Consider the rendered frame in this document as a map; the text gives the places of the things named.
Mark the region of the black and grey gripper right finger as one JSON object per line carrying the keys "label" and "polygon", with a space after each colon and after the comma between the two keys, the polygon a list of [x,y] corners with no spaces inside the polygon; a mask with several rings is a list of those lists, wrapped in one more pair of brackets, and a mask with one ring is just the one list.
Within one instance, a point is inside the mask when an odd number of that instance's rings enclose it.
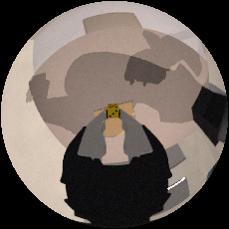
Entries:
{"label": "black and grey gripper right finger", "polygon": [[167,178],[172,177],[166,151],[158,138],[144,124],[122,109],[118,110],[118,118],[122,121],[123,152],[128,156],[128,162],[137,156],[139,162],[153,163],[163,169]]}

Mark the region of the yellow die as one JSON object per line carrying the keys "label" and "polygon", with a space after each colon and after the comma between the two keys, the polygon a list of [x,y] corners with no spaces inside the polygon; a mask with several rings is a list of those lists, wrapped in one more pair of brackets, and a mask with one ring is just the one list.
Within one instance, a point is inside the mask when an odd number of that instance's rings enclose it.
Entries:
{"label": "yellow die", "polygon": [[118,110],[118,104],[108,104],[108,118],[117,118]]}

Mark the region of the tan mat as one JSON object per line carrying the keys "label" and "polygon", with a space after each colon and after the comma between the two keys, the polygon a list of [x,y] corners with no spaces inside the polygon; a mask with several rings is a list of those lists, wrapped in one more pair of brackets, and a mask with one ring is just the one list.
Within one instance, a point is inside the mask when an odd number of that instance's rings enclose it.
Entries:
{"label": "tan mat", "polygon": [[[132,102],[119,104],[118,107],[134,118]],[[103,110],[105,109],[94,111],[94,115],[99,115]],[[122,121],[120,118],[107,118],[106,130],[104,131],[105,136],[108,137],[124,133],[124,130],[121,128],[121,126]]]}

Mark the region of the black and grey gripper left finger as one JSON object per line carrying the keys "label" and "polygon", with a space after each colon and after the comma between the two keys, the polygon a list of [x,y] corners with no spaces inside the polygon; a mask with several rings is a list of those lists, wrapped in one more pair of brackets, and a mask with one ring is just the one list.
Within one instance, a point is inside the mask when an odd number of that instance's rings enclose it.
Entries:
{"label": "black and grey gripper left finger", "polygon": [[107,153],[103,133],[106,129],[108,110],[105,109],[84,126],[68,145],[63,158],[61,183],[66,184],[70,173],[78,167],[93,164],[94,158],[102,161]]}

